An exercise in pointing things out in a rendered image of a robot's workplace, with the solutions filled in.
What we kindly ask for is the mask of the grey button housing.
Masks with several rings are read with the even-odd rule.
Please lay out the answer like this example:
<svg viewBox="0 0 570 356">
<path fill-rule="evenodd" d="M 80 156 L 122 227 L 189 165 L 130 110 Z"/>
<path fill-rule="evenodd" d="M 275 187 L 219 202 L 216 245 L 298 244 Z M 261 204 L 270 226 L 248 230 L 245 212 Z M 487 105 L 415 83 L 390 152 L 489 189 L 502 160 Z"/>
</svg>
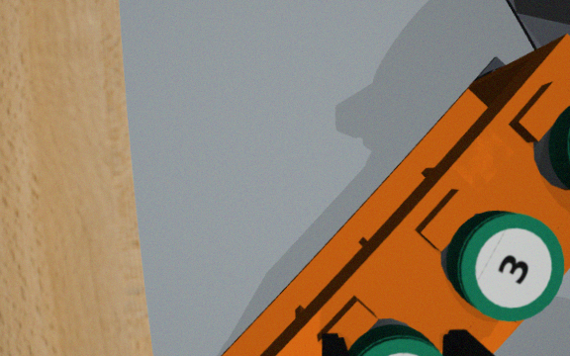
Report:
<svg viewBox="0 0 570 356">
<path fill-rule="evenodd" d="M 570 0 L 506 1 L 534 50 L 570 36 Z"/>
</svg>

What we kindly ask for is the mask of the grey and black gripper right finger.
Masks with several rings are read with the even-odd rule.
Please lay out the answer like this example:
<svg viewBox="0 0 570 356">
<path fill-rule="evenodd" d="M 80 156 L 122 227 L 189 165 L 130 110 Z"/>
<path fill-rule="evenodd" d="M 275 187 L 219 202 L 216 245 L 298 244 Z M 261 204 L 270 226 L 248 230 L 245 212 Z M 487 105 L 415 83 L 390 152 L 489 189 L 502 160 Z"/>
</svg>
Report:
<svg viewBox="0 0 570 356">
<path fill-rule="evenodd" d="M 442 339 L 443 356 L 495 356 L 466 329 L 451 329 Z"/>
</svg>

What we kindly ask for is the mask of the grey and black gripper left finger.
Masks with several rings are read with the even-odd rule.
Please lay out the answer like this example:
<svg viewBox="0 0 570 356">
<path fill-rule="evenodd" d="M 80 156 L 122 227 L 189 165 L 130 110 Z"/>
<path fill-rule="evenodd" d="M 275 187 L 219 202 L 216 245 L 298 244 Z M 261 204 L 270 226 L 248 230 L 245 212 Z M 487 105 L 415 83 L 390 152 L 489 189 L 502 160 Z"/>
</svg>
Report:
<svg viewBox="0 0 570 356">
<path fill-rule="evenodd" d="M 337 333 L 323 333 L 322 356 L 349 356 L 344 337 L 338 337 Z"/>
</svg>

